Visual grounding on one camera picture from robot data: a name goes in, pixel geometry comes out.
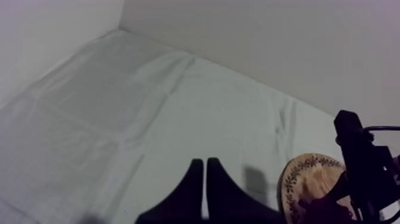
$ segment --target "white wall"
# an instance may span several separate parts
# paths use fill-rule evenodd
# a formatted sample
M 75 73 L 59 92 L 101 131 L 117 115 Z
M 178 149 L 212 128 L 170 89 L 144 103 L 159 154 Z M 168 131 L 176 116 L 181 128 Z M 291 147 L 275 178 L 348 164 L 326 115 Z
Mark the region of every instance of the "white wall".
M 332 115 L 345 108 L 365 125 L 400 125 L 397 2 L 127 0 L 121 27 L 194 52 Z M 400 152 L 399 137 L 380 139 Z
M 123 0 L 0 0 L 0 103 L 118 28 Z

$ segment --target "wooden disc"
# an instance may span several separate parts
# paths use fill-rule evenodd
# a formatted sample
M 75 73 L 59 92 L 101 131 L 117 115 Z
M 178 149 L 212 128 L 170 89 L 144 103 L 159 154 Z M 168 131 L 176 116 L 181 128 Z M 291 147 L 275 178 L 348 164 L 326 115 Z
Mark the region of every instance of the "wooden disc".
M 303 199 L 325 196 L 336 184 L 345 166 L 337 160 L 321 154 L 303 154 L 291 160 L 281 177 L 281 209 L 288 224 L 301 224 L 305 209 L 298 205 Z M 354 214 L 350 198 L 338 201 Z

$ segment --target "bed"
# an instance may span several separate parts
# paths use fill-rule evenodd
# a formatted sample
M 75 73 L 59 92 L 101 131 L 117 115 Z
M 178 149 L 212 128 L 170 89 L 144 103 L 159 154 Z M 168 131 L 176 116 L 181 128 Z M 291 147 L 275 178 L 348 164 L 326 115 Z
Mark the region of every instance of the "bed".
M 208 157 L 277 210 L 287 162 L 303 153 L 342 161 L 335 136 L 333 117 L 304 102 L 116 30 L 0 108 L 0 216 L 133 223 L 174 189 L 191 159 Z

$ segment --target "black cable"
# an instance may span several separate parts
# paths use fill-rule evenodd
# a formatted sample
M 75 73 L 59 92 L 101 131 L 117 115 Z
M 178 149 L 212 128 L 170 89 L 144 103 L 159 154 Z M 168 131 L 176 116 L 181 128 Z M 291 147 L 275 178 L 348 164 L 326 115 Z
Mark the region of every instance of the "black cable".
M 399 217 L 400 217 L 400 210 L 398 210 L 396 212 L 396 214 L 394 216 L 392 216 L 390 219 L 386 219 L 386 220 L 380 221 L 379 223 L 381 223 L 381 224 L 390 224 L 390 223 L 393 223 L 394 221 L 396 221 Z
M 400 130 L 400 126 L 369 126 L 365 127 L 363 130 L 368 132 L 374 130 Z

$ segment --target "white sheet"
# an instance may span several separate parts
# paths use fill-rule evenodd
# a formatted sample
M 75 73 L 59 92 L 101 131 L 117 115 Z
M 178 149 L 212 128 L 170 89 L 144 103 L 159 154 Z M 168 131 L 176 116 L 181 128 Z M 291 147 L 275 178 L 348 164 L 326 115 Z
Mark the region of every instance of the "white sheet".
M 0 216 L 133 223 L 174 189 L 192 158 L 208 157 L 277 210 L 286 163 L 303 153 L 341 160 L 334 138 L 333 117 L 314 107 L 115 31 L 0 109 Z M 265 188 L 249 186 L 249 170 L 264 175 Z

